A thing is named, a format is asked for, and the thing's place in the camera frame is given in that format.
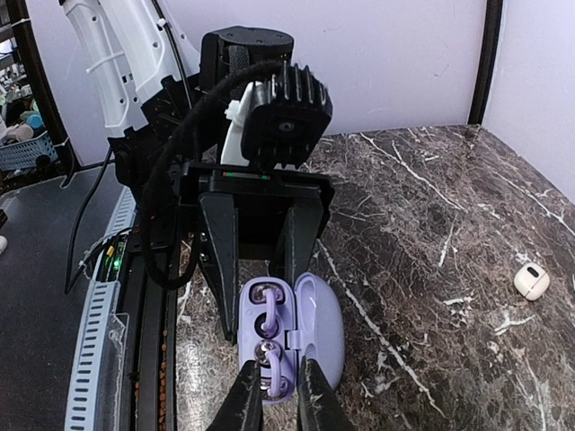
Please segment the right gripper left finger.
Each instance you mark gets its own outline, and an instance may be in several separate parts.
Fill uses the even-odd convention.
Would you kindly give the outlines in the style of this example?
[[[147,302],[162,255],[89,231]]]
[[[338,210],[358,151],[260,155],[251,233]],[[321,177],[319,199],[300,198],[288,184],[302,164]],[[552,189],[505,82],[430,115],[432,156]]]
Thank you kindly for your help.
[[[208,430],[258,431],[263,429],[261,367],[246,361]]]

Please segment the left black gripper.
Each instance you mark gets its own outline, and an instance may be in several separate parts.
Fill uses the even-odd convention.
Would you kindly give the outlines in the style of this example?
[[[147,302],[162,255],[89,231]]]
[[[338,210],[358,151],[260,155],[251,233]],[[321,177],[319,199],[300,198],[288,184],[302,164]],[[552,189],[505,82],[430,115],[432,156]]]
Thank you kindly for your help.
[[[334,196],[326,175],[291,170],[261,173],[252,168],[192,163],[173,191],[169,163],[159,161],[139,198],[140,247],[151,278],[168,278],[155,260],[153,230],[192,233],[183,277],[200,268],[216,300],[224,338],[238,331],[238,261],[266,260],[269,274],[294,285],[307,271],[315,240],[329,218]]]

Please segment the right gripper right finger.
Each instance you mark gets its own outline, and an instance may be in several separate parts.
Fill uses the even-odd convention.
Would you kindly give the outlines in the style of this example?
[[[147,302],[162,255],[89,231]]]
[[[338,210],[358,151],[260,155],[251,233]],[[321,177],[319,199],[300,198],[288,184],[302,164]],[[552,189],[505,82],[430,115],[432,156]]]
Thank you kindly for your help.
[[[356,430],[319,363],[303,357],[297,377],[298,430]]]

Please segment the purple blue charging case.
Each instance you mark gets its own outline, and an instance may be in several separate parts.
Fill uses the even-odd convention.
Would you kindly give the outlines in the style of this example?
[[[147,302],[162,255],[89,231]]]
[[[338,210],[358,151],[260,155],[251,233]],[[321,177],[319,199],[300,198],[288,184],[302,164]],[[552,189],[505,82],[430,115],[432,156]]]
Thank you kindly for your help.
[[[279,285],[285,296],[284,301],[278,304],[279,332],[273,339],[263,338],[256,331],[256,320],[265,308],[253,304],[250,299],[251,288],[264,283]],[[322,278],[305,272],[292,286],[276,277],[256,277],[243,286],[237,332],[239,366],[248,360],[258,362],[254,349],[263,340],[271,340],[281,346],[282,374],[289,381],[287,395],[280,400],[265,400],[265,393],[261,391],[265,405],[283,403],[291,398],[304,356],[319,363],[333,389],[338,386],[345,362],[343,319],[336,294]],[[260,367],[261,377],[270,374],[268,368]]]

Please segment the beige earbud charging case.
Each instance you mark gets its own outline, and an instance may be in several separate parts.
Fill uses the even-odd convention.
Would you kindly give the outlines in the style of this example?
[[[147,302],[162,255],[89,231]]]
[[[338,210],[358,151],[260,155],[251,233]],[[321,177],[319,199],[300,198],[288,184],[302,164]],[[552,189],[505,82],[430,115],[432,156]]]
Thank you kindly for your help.
[[[538,300],[551,284],[549,274],[535,263],[525,264],[514,276],[514,287],[528,301]]]

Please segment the purple earbud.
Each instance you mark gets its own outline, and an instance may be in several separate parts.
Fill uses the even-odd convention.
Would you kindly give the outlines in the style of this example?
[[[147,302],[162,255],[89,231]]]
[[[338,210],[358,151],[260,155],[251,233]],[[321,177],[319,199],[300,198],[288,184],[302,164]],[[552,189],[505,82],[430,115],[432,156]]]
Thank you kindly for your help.
[[[265,312],[256,320],[256,331],[263,338],[273,339],[279,332],[278,304],[285,299],[283,290],[276,284],[256,284],[251,288],[250,299],[253,304],[265,308]]]
[[[254,349],[257,361],[264,368],[268,368],[270,374],[261,377],[261,390],[265,393],[263,398],[269,401],[280,400],[288,394],[289,381],[282,374],[281,346],[271,340],[263,340]]]

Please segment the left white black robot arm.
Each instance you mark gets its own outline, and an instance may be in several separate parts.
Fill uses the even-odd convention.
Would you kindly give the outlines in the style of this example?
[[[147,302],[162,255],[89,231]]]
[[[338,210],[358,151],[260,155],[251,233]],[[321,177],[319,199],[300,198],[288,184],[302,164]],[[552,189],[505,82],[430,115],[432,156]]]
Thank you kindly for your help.
[[[62,8],[136,200],[148,276],[175,290],[200,269],[235,340],[239,262],[292,282],[329,220],[331,180],[301,170],[332,120],[327,87],[293,62],[282,31],[233,26],[195,47],[164,1]]]

